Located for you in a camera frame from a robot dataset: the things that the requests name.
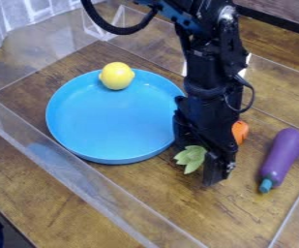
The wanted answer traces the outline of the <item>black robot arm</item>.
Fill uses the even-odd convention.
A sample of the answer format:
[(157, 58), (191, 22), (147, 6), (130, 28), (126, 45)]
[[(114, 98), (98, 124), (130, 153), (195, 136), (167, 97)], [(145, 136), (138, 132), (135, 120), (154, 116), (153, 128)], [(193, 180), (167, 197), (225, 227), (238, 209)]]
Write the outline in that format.
[(238, 30), (233, 0), (134, 0), (159, 9), (175, 24), (187, 60), (185, 90), (175, 99), (175, 143), (199, 145), (203, 156), (202, 184), (211, 186), (230, 177), (238, 144), (233, 126), (246, 112), (241, 106), (247, 82), (238, 75), (247, 67), (247, 51)]

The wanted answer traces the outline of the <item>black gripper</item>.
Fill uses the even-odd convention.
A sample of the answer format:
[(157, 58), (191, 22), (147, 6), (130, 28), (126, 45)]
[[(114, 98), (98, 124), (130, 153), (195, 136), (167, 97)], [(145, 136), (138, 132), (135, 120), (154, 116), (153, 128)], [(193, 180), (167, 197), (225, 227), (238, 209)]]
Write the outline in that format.
[(242, 86), (231, 84), (203, 89), (185, 84), (187, 97), (178, 97), (174, 115), (175, 146), (203, 146), (205, 155), (202, 184), (209, 187), (230, 177), (235, 169), (238, 145), (233, 126), (239, 120)]

